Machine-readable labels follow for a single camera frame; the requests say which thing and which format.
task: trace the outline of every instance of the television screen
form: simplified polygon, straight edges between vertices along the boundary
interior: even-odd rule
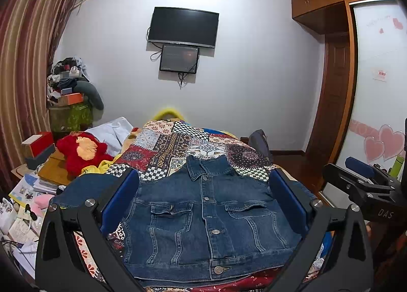
[[[162,45],[159,69],[164,72],[197,73],[198,47]]]
[[[218,13],[155,7],[148,41],[215,48],[218,19]]]

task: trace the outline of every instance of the jacket collar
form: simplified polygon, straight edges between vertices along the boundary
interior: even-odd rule
[[[197,180],[202,175],[217,176],[225,175],[230,171],[234,171],[229,162],[227,162],[225,155],[208,160],[188,156],[186,158],[186,166],[193,181]]]

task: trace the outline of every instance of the white cloth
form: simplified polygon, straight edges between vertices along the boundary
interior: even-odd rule
[[[124,117],[119,117],[113,121],[101,124],[97,127],[86,130],[93,134],[100,142],[107,143],[107,153],[111,156],[118,155],[123,146],[123,142],[129,136],[133,126]]]

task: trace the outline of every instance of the wooden floor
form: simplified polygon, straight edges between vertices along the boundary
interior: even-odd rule
[[[312,193],[318,196],[319,185],[322,180],[322,168],[302,155],[273,155],[274,164],[287,170],[295,179],[299,180]]]

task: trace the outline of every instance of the screw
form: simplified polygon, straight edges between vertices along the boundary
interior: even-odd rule
[[[357,204],[351,204],[351,209],[354,212],[359,212],[359,210],[360,210],[360,208],[359,208],[359,206]]]
[[[56,211],[56,208],[57,208],[58,206],[56,205],[56,204],[52,204],[52,205],[49,205],[48,206],[48,210],[50,211],[50,212],[53,212],[53,211]]]
[[[322,203],[321,200],[319,200],[319,199],[314,199],[314,200],[312,201],[312,205],[313,205],[314,207],[322,207],[324,204]]]
[[[95,205],[96,200],[95,199],[88,199],[85,201],[85,206],[86,207],[92,207],[93,205]]]

